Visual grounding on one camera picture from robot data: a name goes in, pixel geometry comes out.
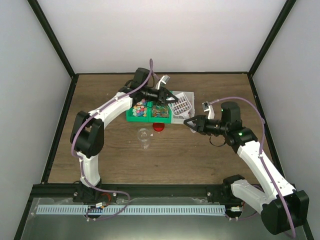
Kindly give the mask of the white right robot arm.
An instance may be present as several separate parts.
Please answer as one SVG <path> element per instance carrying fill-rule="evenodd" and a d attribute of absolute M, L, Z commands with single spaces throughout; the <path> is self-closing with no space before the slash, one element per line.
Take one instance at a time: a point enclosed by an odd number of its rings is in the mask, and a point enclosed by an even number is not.
<path fill-rule="evenodd" d="M 261 186 L 257 189 L 244 177 L 234 175 L 224 179 L 223 198 L 229 202 L 236 198 L 251 206 L 261 217 L 265 228 L 273 235 L 295 228 L 307 221 L 309 197 L 303 190 L 296 190 L 276 169 L 263 151 L 262 142 L 250 128 L 244 127 L 239 105 L 223 102 L 221 118 L 214 118 L 208 102 L 202 104 L 208 115 L 185 119 L 184 124 L 202 135 L 223 136 L 227 145 L 247 164 Z"/>

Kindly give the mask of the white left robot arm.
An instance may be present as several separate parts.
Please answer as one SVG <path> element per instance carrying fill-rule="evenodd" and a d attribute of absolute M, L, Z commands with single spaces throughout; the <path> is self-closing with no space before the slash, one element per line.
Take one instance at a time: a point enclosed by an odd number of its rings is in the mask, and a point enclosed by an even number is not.
<path fill-rule="evenodd" d="M 102 196 L 98 158 L 104 146 L 105 128 L 120 114 L 129 110 L 141 100 L 155 105 L 168 105 L 178 102 L 178 98 L 166 87 L 170 77 L 162 76 L 155 88 L 148 81 L 155 73 L 139 67 L 133 76 L 113 98 L 90 111 L 80 111 L 75 117 L 70 135 L 71 154 L 80 163 L 80 182 L 86 186 L 84 195 L 89 201 L 97 202 Z"/>

